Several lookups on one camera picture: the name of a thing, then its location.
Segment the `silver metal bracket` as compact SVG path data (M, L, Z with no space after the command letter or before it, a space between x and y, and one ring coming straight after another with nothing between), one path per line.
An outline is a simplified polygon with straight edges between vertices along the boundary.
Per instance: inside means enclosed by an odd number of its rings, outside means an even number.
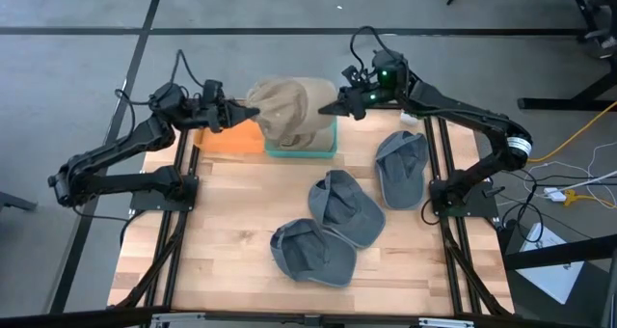
M473 321L436 318L436 317L421 317L418 320L419 328L475 328Z
M203 321L205 313L164 313L154 314L151 317L150 328L170 328L173 323L187 323Z

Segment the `black desk frame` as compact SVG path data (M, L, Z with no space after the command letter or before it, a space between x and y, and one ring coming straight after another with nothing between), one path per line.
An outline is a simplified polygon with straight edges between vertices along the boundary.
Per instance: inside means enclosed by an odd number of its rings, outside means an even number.
M599 10L593 11L588 5L589 0L575 1L586 24L586 31L577 36L577 41L582 43L581 39L585 34L600 29L594 17ZM572 98L520 98L518 106L527 110L617 112L617 99L600 100L603 94L617 88L617 53L604 60L609 63L609 72Z

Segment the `black beam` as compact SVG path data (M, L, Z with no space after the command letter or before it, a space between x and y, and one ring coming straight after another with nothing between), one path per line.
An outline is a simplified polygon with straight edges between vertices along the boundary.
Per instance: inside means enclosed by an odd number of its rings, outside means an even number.
M615 250L617 234L509 254L503 258L503 262L506 270L526 269L611 259Z

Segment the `gray post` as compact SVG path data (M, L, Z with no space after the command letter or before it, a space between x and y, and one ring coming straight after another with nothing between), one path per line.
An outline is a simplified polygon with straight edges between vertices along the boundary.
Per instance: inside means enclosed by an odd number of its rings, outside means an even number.
M613 251L601 328L617 328L617 249Z

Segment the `black frame crossbar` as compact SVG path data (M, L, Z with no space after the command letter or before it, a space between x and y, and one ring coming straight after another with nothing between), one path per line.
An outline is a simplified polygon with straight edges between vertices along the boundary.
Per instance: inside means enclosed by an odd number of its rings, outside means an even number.
M578 325L563 322L527 319L518 315L461 313L451 316L378 315L378 314L276 314L245 312L172 312L167 307L111 308L99 311L38 314L0 318L0 328L126 328L150 325L154 314L205 313L206 320L295 323L311 327L337 324L391 324L418 327L421 317L449 318L473 321L475 328L601 328L600 325Z

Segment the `white box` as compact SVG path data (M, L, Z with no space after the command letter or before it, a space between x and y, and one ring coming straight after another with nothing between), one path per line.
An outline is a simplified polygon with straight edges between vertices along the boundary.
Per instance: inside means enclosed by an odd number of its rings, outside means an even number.
M537 222L528 232L520 251L534 251L565 243L566 241L564 239L548 228L541 227L540 223ZM565 305L583 265L583 261L577 261L543 267L517 269L516 272L556 302Z

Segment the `gray baseball cap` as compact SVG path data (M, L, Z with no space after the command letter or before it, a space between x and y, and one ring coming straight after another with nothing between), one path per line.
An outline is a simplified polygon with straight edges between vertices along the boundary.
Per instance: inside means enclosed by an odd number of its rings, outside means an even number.
M414 209L422 201L428 143L422 133L399 130L378 147L375 171L385 205L390 209Z
M385 212L344 170L331 170L308 193L313 218L357 248L370 247L386 224Z
M351 243L307 218L277 228L270 250L279 269L295 282L348 287L357 263Z

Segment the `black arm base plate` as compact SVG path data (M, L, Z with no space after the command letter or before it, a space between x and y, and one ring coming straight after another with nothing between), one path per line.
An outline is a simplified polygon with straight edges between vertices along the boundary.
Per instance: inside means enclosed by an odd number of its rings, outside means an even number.
M134 192L130 207L135 210L191 211L199 182L198 177L181 176L180 181L157 183L153 188Z
M501 191L487 180L473 185L466 193L447 192L444 180L429 184L433 209L440 217L497 217L495 195Z

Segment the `black floor foot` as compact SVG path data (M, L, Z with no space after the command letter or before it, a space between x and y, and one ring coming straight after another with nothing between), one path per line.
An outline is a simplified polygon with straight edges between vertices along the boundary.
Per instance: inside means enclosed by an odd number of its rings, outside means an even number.
M0 191L0 212L5 207L14 207L23 211L33 211L36 209L37 205L37 203L33 203Z

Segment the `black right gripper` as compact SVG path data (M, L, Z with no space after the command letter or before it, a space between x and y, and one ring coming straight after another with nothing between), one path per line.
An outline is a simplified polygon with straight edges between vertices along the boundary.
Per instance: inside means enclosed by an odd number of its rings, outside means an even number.
M318 113L335 117L352 117L360 121L365 118L367 109L382 102L382 94L377 90L341 87L337 101L321 107Z

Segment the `beige baseball cap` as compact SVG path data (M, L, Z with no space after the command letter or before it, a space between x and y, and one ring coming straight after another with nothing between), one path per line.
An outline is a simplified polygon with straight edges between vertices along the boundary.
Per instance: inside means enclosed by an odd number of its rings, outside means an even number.
M294 135L312 133L335 118L318 110L337 98L335 85L323 78L276 77L258 81L247 93L246 105L259 109L254 121L278 150L290 150Z
M294 135L288 148L300 151L329 151L335 142L334 125L335 123L331 123L312 133Z

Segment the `teal plastic tray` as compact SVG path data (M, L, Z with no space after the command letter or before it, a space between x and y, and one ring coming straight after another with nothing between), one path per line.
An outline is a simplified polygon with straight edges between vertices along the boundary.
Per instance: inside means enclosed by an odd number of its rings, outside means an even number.
M264 150L271 157L332 159L337 152L337 121L332 122L328 131L333 136L333 145L329 150L278 150L269 140L265 141Z

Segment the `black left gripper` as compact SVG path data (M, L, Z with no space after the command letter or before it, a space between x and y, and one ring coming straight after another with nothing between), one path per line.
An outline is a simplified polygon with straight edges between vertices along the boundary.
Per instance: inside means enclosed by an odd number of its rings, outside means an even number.
M194 121L200 127L207 127L213 133L220 133L224 129L252 120L258 114L258 108L248 107L235 100L223 99L198 110L194 116Z

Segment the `orange plastic tray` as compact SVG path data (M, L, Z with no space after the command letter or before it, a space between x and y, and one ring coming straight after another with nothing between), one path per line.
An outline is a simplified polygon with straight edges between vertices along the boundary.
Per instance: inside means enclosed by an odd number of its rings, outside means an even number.
M218 153L262 153L265 142L258 124L244 121L233 128L214 133L208 128L199 129L193 142L200 150Z

